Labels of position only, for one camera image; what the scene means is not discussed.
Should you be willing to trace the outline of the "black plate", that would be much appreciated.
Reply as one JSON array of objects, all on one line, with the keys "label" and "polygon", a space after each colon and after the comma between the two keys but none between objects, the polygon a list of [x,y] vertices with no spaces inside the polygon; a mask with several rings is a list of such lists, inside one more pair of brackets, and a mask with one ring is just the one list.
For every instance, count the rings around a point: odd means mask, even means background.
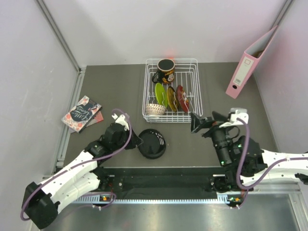
[{"label": "black plate", "polygon": [[166,141],[163,135],[156,129],[143,130],[139,137],[143,143],[138,146],[139,152],[147,159],[158,159],[166,151]]}]

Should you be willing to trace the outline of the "white wire dish rack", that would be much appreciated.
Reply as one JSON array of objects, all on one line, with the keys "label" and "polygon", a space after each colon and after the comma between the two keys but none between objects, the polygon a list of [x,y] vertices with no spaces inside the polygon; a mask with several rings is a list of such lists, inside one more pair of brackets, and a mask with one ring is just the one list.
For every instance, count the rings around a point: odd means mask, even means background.
[{"label": "white wire dish rack", "polygon": [[171,83],[152,81],[158,70],[158,58],[146,60],[142,99],[143,118],[150,123],[190,123],[191,113],[203,115],[198,61],[175,58]]}]

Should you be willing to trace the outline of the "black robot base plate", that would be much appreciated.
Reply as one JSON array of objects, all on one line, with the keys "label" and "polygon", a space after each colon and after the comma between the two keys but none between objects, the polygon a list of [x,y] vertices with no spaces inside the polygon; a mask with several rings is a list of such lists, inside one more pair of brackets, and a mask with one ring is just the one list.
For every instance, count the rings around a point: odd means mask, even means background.
[{"label": "black robot base plate", "polygon": [[98,167],[100,191],[118,199],[207,199],[240,192],[235,171],[222,167]]}]

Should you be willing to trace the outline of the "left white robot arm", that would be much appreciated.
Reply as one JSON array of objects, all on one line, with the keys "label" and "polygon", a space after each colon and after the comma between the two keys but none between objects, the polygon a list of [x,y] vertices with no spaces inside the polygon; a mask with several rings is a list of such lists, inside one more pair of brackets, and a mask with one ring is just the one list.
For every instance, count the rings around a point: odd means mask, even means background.
[{"label": "left white robot arm", "polygon": [[39,184],[27,185],[20,219],[31,220],[39,229],[48,227],[76,199],[93,190],[108,188],[109,179],[99,169],[103,162],[142,143],[130,125],[112,123],[99,139],[89,143],[58,173]]}]

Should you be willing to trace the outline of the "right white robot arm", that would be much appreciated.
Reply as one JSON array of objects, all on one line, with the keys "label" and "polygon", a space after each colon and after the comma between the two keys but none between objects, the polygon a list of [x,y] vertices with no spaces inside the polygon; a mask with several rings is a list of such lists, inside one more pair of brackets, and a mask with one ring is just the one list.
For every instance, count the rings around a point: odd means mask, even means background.
[{"label": "right white robot arm", "polygon": [[224,177],[214,180],[223,191],[250,190],[261,182],[294,181],[308,183],[308,154],[272,152],[260,147],[250,136],[246,109],[232,108],[228,116],[213,111],[202,118],[191,113],[191,132],[207,132],[217,154]]}]

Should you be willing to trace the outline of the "red floral plate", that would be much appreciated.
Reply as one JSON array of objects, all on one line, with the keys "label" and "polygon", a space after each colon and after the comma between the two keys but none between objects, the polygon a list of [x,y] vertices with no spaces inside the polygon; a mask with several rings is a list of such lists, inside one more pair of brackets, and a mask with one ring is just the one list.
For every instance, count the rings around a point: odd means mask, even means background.
[{"label": "red floral plate", "polygon": [[189,112],[189,99],[182,85],[178,85],[176,89],[176,96],[179,101],[181,109],[185,112]]}]

